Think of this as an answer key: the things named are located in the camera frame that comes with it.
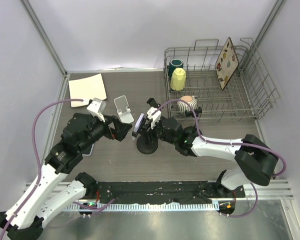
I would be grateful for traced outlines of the lilac-case phone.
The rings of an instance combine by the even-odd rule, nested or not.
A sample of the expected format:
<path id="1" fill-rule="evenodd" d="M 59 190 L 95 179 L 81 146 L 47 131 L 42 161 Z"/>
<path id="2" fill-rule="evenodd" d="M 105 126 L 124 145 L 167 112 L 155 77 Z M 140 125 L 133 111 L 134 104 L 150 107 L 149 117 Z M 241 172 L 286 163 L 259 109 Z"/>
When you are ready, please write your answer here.
<path id="1" fill-rule="evenodd" d="M 141 113 L 135 126 L 134 126 L 134 131 L 132 132 L 132 139 L 136 140 L 136 138 L 138 137 L 138 135 L 140 134 L 142 127 L 144 126 L 146 122 L 146 117 L 144 113 Z"/>
<path id="2" fill-rule="evenodd" d="M 82 152 L 83 156 L 91 156 L 93 152 L 94 144 L 90 145 L 87 149 Z"/>

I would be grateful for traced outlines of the black round-base phone stand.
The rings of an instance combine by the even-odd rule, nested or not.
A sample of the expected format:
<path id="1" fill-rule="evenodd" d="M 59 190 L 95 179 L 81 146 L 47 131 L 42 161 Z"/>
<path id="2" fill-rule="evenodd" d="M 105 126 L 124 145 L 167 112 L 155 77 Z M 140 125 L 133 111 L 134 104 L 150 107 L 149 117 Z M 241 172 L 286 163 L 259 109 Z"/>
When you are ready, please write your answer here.
<path id="1" fill-rule="evenodd" d="M 152 97 L 149 98 L 146 103 L 149 104 L 150 107 L 157 108 L 158 110 L 160 110 L 162 112 L 163 107 L 161 106 L 160 103 L 157 103 L 154 98 L 152 98 Z"/>

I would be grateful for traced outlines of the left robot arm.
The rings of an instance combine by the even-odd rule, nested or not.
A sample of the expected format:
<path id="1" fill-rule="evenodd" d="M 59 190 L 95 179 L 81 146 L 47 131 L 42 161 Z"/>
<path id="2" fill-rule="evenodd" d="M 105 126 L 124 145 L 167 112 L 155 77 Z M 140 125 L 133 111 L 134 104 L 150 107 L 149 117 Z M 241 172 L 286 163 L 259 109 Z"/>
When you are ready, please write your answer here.
<path id="1" fill-rule="evenodd" d="M 116 116 L 104 120 L 89 114 L 76 113 L 63 129 L 61 140 L 51 148 L 38 176 L 19 201 L 0 212 L 0 228 L 10 239 L 36 240 L 59 212 L 77 199 L 92 199 L 97 181 L 89 174 L 79 173 L 66 189 L 47 199 L 83 159 L 82 154 L 100 138 L 122 141 L 132 128 Z"/>

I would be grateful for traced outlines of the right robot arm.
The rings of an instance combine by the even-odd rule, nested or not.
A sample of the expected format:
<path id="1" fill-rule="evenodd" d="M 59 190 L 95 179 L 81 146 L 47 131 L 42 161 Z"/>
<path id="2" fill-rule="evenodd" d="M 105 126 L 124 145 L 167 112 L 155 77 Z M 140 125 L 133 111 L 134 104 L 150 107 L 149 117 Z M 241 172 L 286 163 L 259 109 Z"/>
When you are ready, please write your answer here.
<path id="1" fill-rule="evenodd" d="M 237 187 L 248 183 L 268 186 L 274 176 L 278 157 L 252 134 L 234 140 L 204 138 L 195 126 L 183 128 L 173 117 L 162 117 L 151 124 L 151 130 L 186 157 L 210 156 L 236 163 L 235 168 L 222 171 L 217 178 L 215 190 L 220 197 L 228 197 Z"/>

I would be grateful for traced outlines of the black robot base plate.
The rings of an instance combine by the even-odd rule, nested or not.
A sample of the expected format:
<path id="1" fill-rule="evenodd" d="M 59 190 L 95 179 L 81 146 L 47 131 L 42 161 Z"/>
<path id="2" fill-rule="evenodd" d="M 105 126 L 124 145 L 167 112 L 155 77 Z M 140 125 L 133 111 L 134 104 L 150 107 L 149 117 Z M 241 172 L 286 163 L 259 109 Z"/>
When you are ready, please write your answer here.
<path id="1" fill-rule="evenodd" d="M 243 186 L 234 191 L 221 190 L 213 181 L 100 181 L 98 182 L 99 200 L 102 204 L 115 199 L 116 204 L 169 203 L 205 204 L 212 199 L 244 198 Z"/>

